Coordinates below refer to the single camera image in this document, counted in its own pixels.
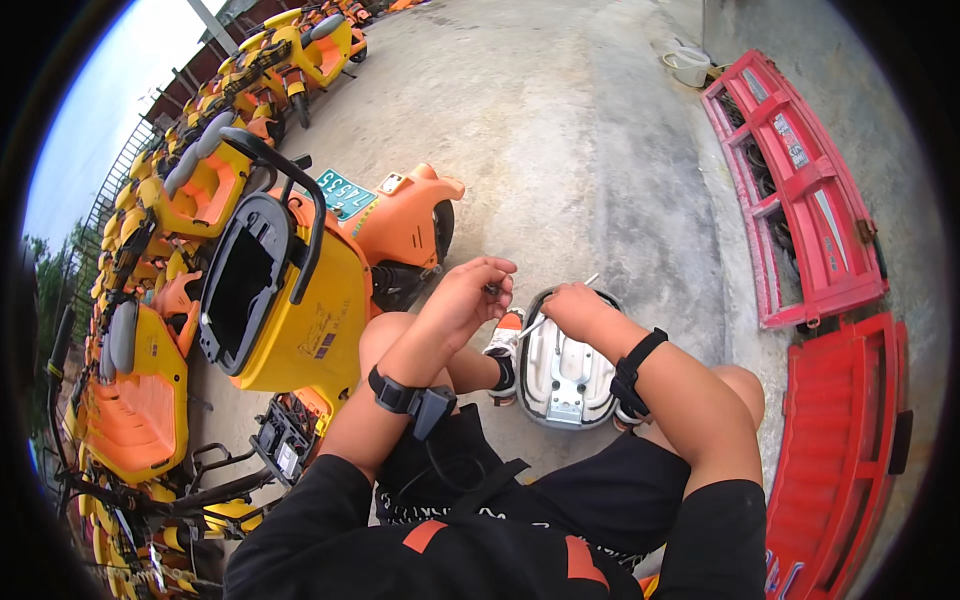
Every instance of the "screwdriver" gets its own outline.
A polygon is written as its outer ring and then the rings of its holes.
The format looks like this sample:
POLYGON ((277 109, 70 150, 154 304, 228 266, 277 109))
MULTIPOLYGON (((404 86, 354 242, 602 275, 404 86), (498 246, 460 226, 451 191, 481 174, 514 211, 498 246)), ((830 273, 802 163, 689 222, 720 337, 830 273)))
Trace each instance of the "screwdriver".
MULTIPOLYGON (((594 273, 586 281, 584 281, 584 285, 590 285, 591 283, 596 281, 598 277, 600 277, 600 274, 594 273)), ((534 321, 534 323, 529 327, 527 327, 526 329, 524 329, 523 331, 520 331, 520 335, 517 337, 518 340, 522 340, 523 338, 527 337, 528 335, 530 335, 530 333, 534 329, 536 329, 537 327, 541 326, 544 323, 546 323, 546 315, 544 315, 543 313, 538 313, 537 319, 534 321)))

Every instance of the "white bucket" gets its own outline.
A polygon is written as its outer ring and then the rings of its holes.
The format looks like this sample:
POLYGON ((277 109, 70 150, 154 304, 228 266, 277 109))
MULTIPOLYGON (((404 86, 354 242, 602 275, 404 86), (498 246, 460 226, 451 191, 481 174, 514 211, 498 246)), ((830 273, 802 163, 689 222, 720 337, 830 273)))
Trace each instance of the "white bucket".
POLYGON ((678 48, 676 52, 663 55, 663 62, 673 69, 673 76, 690 87, 703 87, 707 80, 709 57, 693 48, 678 48))

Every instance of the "black shirt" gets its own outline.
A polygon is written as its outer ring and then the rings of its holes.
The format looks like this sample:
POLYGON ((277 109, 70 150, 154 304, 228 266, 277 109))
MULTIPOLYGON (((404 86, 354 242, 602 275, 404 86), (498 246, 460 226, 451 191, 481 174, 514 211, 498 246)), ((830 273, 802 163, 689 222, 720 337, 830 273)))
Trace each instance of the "black shirt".
MULTIPOLYGON (((371 497, 356 467, 318 457, 230 558, 225 597, 642 597, 630 574, 572 536, 480 515, 368 527, 371 497)), ((654 598, 763 597, 765 528, 754 482, 692 493, 668 538, 654 598)))

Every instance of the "red barrier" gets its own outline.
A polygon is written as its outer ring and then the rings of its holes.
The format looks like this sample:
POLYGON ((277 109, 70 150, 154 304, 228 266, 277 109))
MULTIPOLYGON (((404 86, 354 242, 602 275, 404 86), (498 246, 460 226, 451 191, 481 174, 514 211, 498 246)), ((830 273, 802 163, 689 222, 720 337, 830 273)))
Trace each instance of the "red barrier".
POLYGON ((743 209, 760 325, 814 327, 822 316, 883 296, 889 287, 876 226, 853 177, 823 125, 773 62, 758 50, 748 51, 707 88, 702 100, 743 209), (737 123, 739 111, 742 125, 731 123, 725 104, 737 123), (758 186, 755 180, 751 163, 762 162, 748 156, 751 139, 777 188, 772 193, 768 182, 758 186), (782 251, 775 247, 768 223, 780 209, 803 293, 802 302, 789 306, 781 301, 777 259, 782 251))
POLYGON ((790 347, 767 598, 843 597, 866 556, 891 482, 906 339, 883 313, 790 347))

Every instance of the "black shorts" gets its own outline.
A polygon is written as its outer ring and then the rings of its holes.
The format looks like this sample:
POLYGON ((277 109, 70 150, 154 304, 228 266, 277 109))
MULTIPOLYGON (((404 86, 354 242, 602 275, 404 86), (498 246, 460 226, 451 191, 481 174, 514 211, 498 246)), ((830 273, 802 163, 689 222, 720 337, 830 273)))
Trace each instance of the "black shorts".
MULTIPOLYGON (((503 464, 484 438, 476 404, 460 411, 438 425, 429 447, 414 439, 412 427, 400 438, 378 478, 381 523, 443 516, 503 464)), ((479 513, 560 529, 632 569, 666 542, 689 475, 684 459, 628 431, 596 455, 528 486, 510 481, 479 513)))

